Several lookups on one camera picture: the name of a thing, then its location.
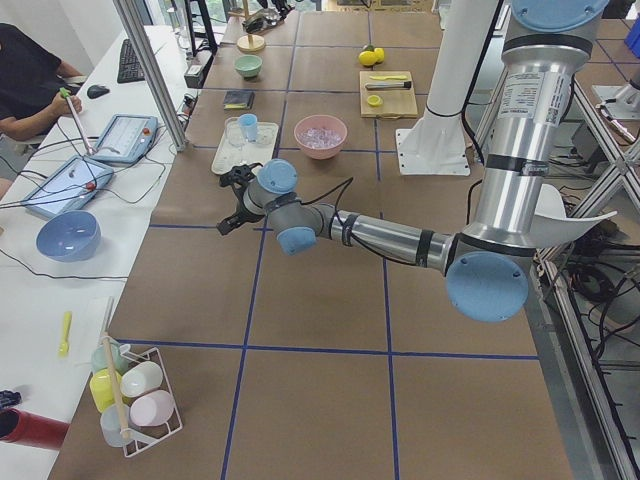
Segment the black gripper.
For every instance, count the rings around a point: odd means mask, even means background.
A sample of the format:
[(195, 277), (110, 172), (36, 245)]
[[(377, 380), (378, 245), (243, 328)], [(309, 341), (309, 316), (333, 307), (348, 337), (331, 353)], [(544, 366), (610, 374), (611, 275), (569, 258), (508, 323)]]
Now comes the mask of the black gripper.
[(229, 234), (246, 223), (257, 223), (263, 218), (260, 207), (251, 199), (249, 187), (254, 181), (254, 170), (262, 167), (259, 162), (233, 166), (219, 178), (221, 187), (233, 186), (237, 199), (236, 211), (217, 223), (216, 229), (220, 234)]
[(272, 4), (279, 15), (288, 15), (294, 9), (286, 0), (272, 0)]

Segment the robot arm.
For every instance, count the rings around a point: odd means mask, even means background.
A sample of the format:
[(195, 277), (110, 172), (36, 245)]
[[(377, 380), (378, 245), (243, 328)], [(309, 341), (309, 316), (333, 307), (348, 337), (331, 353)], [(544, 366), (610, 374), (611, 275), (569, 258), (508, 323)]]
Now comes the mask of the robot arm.
[(283, 159), (236, 166), (221, 177), (237, 207), (218, 231), (266, 221), (288, 255), (321, 238), (358, 246), (396, 263), (440, 271), (451, 303), (472, 319), (514, 316), (528, 297), (534, 254), (572, 242), (597, 224), (596, 218), (567, 217), (560, 194), (544, 178), (572, 79), (591, 57), (605, 7), (602, 1), (512, 3), (501, 54), (506, 78), (498, 90), (479, 201), (460, 232), (441, 234), (303, 201), (296, 193), (297, 171)]

